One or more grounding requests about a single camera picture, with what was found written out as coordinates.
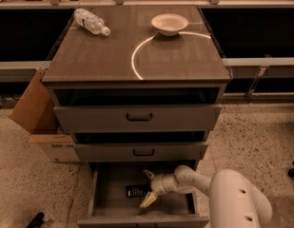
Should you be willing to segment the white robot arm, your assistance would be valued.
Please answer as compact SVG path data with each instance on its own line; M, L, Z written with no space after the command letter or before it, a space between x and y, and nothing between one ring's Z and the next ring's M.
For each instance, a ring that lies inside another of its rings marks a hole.
M208 197L211 228L261 228L273 217L268 198L244 175L231 169L217 172L212 178L201 175L186 165L173 174L157 174L145 170L150 190L141 202L149 207L159 196L199 190Z

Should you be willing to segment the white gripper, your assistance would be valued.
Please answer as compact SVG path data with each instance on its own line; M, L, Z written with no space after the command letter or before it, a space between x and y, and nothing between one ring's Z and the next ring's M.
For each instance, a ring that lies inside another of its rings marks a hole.
M175 192L178 187L178 181L176 181L173 174L159 174L144 170L150 180L151 192L147 192L145 199L141 202L141 208L148 208L155 200L158 195L163 195L168 192Z

